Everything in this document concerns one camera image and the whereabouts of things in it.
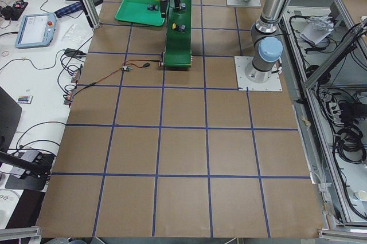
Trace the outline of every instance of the white paper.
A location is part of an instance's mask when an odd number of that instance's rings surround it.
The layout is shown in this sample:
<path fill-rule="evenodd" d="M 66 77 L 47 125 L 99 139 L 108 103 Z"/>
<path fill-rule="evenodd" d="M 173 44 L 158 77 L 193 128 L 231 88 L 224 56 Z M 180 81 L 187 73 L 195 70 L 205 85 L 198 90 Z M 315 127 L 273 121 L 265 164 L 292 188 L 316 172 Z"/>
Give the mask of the white paper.
<path fill-rule="evenodd" d="M 305 29 L 300 34 L 300 37 L 308 42 L 311 42 L 314 45 L 320 43 L 325 37 L 327 37 L 331 31 L 323 31 L 314 29 L 312 24 L 309 23 Z"/>

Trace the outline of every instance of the cardboard sheet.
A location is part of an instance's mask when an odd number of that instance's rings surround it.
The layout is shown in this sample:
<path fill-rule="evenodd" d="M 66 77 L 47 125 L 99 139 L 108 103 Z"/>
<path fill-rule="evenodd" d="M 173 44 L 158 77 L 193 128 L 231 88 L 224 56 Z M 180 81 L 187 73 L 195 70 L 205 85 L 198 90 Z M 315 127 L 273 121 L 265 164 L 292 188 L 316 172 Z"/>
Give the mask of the cardboard sheet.
<path fill-rule="evenodd" d="M 165 48 L 163 27 L 113 19 L 119 1 L 103 3 L 108 25 L 95 31 L 81 84 Z M 252 53 L 261 10 L 193 3 L 190 69 L 151 62 L 75 97 L 43 237 L 317 237 L 321 211 L 284 81 L 276 94 L 236 87 L 233 56 Z"/>

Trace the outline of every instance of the blue tape line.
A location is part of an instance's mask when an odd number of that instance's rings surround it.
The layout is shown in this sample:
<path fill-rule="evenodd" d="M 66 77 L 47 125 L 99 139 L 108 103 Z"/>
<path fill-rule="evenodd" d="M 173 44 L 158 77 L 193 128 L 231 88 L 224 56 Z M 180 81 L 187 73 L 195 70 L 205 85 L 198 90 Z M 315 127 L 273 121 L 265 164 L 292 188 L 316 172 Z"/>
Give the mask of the blue tape line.
<path fill-rule="evenodd" d="M 132 27 L 130 27 L 130 32 L 129 32 L 127 46 L 126 46 L 126 52 L 128 52 L 128 46 L 130 44 L 131 31 L 132 31 Z M 120 85 L 122 85 L 123 77 L 124 77 L 124 73 L 121 74 Z M 119 93 L 118 93 L 118 96 L 117 96 L 117 99 L 116 99 L 116 107 L 115 107 L 114 120 L 113 120 L 112 127 L 111 127 L 110 140 L 108 142 L 108 149 L 107 149 L 106 159 L 105 159 L 105 162 L 104 162 L 104 170 L 103 170 L 103 173 L 104 174 L 106 174 L 106 172 L 107 172 L 108 158 L 110 156 L 112 138 L 114 136 L 114 129 L 115 129 L 114 124 L 116 122 L 116 117 L 117 117 L 117 113 L 118 113 L 118 109 L 119 109 L 119 101 L 120 101 L 120 96 L 121 96 L 121 90 L 122 90 L 122 88 L 120 87 L 119 88 Z M 101 206 L 101 201 L 102 201 L 102 194 L 103 194 L 103 188 L 104 188 L 104 180 L 105 180 L 105 178 L 106 178 L 106 176 L 103 175 L 102 182 L 101 182 L 101 189 L 100 189 L 100 192 L 99 192 L 99 198 L 98 198 L 98 204 L 97 204 L 97 210 L 96 210 L 96 217 L 95 217 L 95 222 L 94 222 L 94 227 L 93 227 L 93 233 L 92 233 L 92 236 L 93 237 L 96 235 L 97 224 L 98 224 L 98 217 L 99 217 L 99 211 L 100 211 L 100 206 Z"/>
<path fill-rule="evenodd" d="M 110 25 L 110 26 L 128 26 L 131 27 L 131 25 L 120 25 L 118 23 L 109 23 L 109 22 L 101 22 L 101 25 Z"/>
<path fill-rule="evenodd" d="M 244 178 L 244 179 L 311 179 L 310 176 L 278 176 L 278 175 L 200 175 L 200 174 L 119 174 L 113 172 L 52 172 L 58 176 L 115 176 L 115 177 L 162 177 L 162 178 Z"/>
<path fill-rule="evenodd" d="M 163 80 L 162 80 L 162 94 L 161 94 L 161 110 L 159 113 L 159 132 L 158 132 L 158 148 L 157 148 L 157 162 L 155 164 L 155 182 L 154 182 L 154 201 L 153 201 L 153 224 L 151 230 L 151 236 L 155 236 L 155 220 L 157 216 L 157 192 L 158 192 L 158 173 L 159 173 L 159 154 L 161 152 L 161 137 L 162 137 L 162 120 L 163 120 L 163 103 L 165 98 L 165 75 L 166 69 L 163 68 Z"/>
<path fill-rule="evenodd" d="M 103 52 L 103 51 L 89 51 L 88 54 L 114 54 L 114 55 L 126 55 L 126 52 Z"/>
<path fill-rule="evenodd" d="M 192 29 L 194 30 L 200 30 L 200 29 L 204 29 L 204 30 L 228 30 L 228 31 L 238 31 L 237 29 L 234 28 L 212 28 L 212 27 L 193 27 Z"/>
<path fill-rule="evenodd" d="M 237 35 L 239 36 L 239 45 L 240 45 L 240 52 L 242 56 L 242 45 L 241 45 L 241 35 L 240 35 L 240 27 L 239 27 L 239 18 L 237 15 L 237 9 L 235 8 L 235 17 L 236 17 L 236 26 L 237 26 Z"/>
<path fill-rule="evenodd" d="M 246 91 L 246 97 L 247 97 L 247 104 L 248 104 L 248 112 L 249 112 L 249 116 L 250 116 L 250 125 L 251 125 L 251 131 L 252 131 L 253 148 L 255 150 L 255 159 L 256 159 L 256 166 L 257 166 L 257 173 L 259 175 L 261 200 L 263 202 L 263 210 L 264 210 L 266 230 L 267 230 L 268 237 L 270 238 L 271 237 L 271 234 L 270 234 L 270 228 L 269 228 L 269 220 L 268 220 L 268 214 L 266 212 L 266 204 L 265 204 L 265 197 L 264 197 L 263 182 L 261 181 L 261 172 L 260 172 L 259 156 L 257 154 L 257 146 L 256 146 L 256 139 L 255 139 L 255 130 L 253 129 L 251 102 L 250 102 L 248 88 L 247 88 L 247 91 Z"/>
<path fill-rule="evenodd" d="M 67 124 L 67 127 L 112 127 L 107 124 Z M 298 131 L 296 128 L 226 128 L 226 127 L 186 127 L 174 125 L 120 125 L 115 123 L 114 127 L 119 128 L 170 128 L 170 129 L 208 129 L 208 130 L 223 130 L 223 131 Z"/>
<path fill-rule="evenodd" d="M 87 86 L 88 84 L 78 84 L 78 86 Z M 160 88 L 162 89 L 163 87 L 162 86 L 146 86 L 146 85 L 106 85 L 106 84 L 96 84 L 94 86 L 100 86 L 100 87 L 107 87 L 107 88 L 119 88 L 120 86 L 122 88 L 145 88 L 145 89 L 148 89 L 148 88 Z M 233 91 L 233 90 L 238 90 L 237 88 L 201 88 L 201 87 L 188 87 L 188 86 L 165 86 L 164 87 L 165 89 L 198 89 L 198 90 L 204 90 L 204 89 L 207 89 L 207 90 L 230 90 L 230 91 Z"/>
<path fill-rule="evenodd" d="M 192 4 L 193 6 L 213 6 L 213 7 L 227 7 L 227 5 L 200 5 L 199 3 Z"/>
<path fill-rule="evenodd" d="M 206 169 L 208 170 L 208 205 L 209 205 L 209 227 L 210 237 L 214 237 L 213 232 L 213 212 L 212 212 L 212 188 L 210 186 L 210 159 L 209 159 L 209 139 L 208 139 L 208 101 L 206 99 L 206 70 L 205 70 L 205 43 L 204 43 L 204 27 L 203 27 L 203 12 L 202 0 L 200 0 L 200 16 L 201 16 L 201 38 L 202 38 L 202 66 L 204 73 L 204 105 L 205 105 L 205 142 L 206 142 Z"/>
<path fill-rule="evenodd" d="M 110 3 L 121 3 L 121 1 L 103 1 L 103 2 L 110 2 Z"/>

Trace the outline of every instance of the metal shelf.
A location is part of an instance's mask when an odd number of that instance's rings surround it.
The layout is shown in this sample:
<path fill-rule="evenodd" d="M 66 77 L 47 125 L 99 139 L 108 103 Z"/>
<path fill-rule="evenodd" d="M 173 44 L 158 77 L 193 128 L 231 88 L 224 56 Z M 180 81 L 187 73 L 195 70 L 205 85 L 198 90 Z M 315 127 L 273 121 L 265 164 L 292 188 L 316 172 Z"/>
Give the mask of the metal shelf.
<path fill-rule="evenodd" d="M 330 13 L 330 9 L 327 8 L 314 8 L 314 7 L 289 7 L 287 11 L 285 12 L 283 16 L 284 24 L 286 26 L 287 32 L 292 33 L 289 19 L 293 15 L 301 13 L 302 15 L 325 15 Z M 295 29 L 301 30 L 306 27 L 307 22 L 303 20 L 295 20 L 292 24 Z M 343 35 L 347 32 L 346 27 L 339 27 L 337 31 L 333 32 L 333 38 L 337 41 L 340 41 L 340 39 L 343 37 Z M 293 35 L 289 35 L 289 42 L 292 47 L 292 51 L 295 57 L 295 62 L 301 77 L 301 83 L 303 84 L 306 80 L 306 72 L 304 71 L 304 63 L 301 54 L 307 58 L 309 63 L 311 65 L 320 65 L 322 64 L 327 58 L 328 54 L 320 54 L 320 53 L 313 53 L 313 54 L 305 54 L 304 49 L 309 47 L 305 42 L 302 42 L 301 40 L 297 39 L 298 44 L 301 47 L 301 52 L 298 50 L 298 46 L 294 40 Z M 357 65 L 354 64 L 353 60 L 349 60 L 348 62 L 348 68 L 343 69 L 342 73 L 339 73 L 339 68 L 342 64 L 339 64 L 339 67 L 336 67 L 331 72 L 331 79 L 334 79 L 336 74 L 338 73 L 337 80 L 333 81 L 333 86 L 339 86 L 343 87 L 344 89 L 348 90 L 356 90 L 358 88 L 366 88 L 365 83 L 365 77 L 364 75 L 359 75 L 355 71 L 360 71 L 360 69 L 357 69 Z M 354 72 L 353 75 L 353 83 L 351 83 L 350 80 L 350 71 Z M 305 90 L 305 95 L 308 99 L 310 111 L 315 123 L 315 129 L 317 130 L 317 134 L 319 137 L 319 142 L 321 145 L 321 149 L 323 151 L 323 156 L 326 159 L 327 165 L 329 167 L 329 171 L 332 177 L 332 182 L 334 183 L 334 187 L 336 189 L 336 197 L 332 197 L 333 202 L 338 205 L 338 211 L 341 212 L 341 217 L 343 219 L 343 223 L 345 225 L 352 225 L 352 226 L 367 226 L 367 221 L 361 219 L 358 217 L 349 207 L 347 197 L 343 190 L 343 185 L 341 182 L 341 179 L 338 174 L 337 166 L 335 165 L 334 158 L 332 151 L 330 149 L 330 145 L 333 143 L 333 135 L 330 130 L 330 126 L 326 119 L 322 116 L 322 113 L 320 111 L 319 103 L 314 95 L 313 91 L 311 90 Z M 367 123 L 364 122 L 362 125 L 359 125 L 361 127 L 361 130 L 363 132 L 367 132 Z M 367 139 L 364 138 L 362 140 L 364 144 L 366 144 Z M 363 180 L 363 178 L 367 178 L 367 169 L 365 165 L 355 165 L 350 164 L 347 162 L 344 162 L 342 160 L 338 161 L 338 164 L 345 169 L 345 174 L 348 180 L 348 184 L 351 185 L 349 188 L 349 197 L 353 199 L 353 191 L 356 191 L 359 189 L 367 189 L 367 183 L 366 180 Z M 364 205 L 362 202 L 353 201 L 355 204 L 357 204 L 357 208 L 359 211 L 364 212 Z"/>
<path fill-rule="evenodd" d="M 353 25 L 355 25 L 356 23 L 353 22 L 352 17 L 350 16 L 348 9 L 346 8 L 346 6 L 344 5 L 342 0 L 334 0 L 336 7 L 338 8 L 340 14 L 343 16 L 344 22 L 346 24 L 346 26 L 348 28 L 351 28 Z M 365 43 L 365 41 L 360 38 L 360 44 L 361 44 L 361 49 L 367 53 L 367 45 Z"/>

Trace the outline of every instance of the small label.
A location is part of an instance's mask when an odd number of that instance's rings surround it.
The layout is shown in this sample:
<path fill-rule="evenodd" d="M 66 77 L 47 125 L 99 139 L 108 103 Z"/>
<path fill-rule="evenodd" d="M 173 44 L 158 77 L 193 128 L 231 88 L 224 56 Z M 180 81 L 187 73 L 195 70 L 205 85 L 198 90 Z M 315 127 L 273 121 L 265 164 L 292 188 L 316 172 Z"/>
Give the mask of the small label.
<path fill-rule="evenodd" d="M 29 96 L 19 96 L 17 103 L 19 105 L 22 105 L 22 104 L 30 104 L 32 102 L 32 98 L 33 98 L 32 95 L 29 95 Z"/>

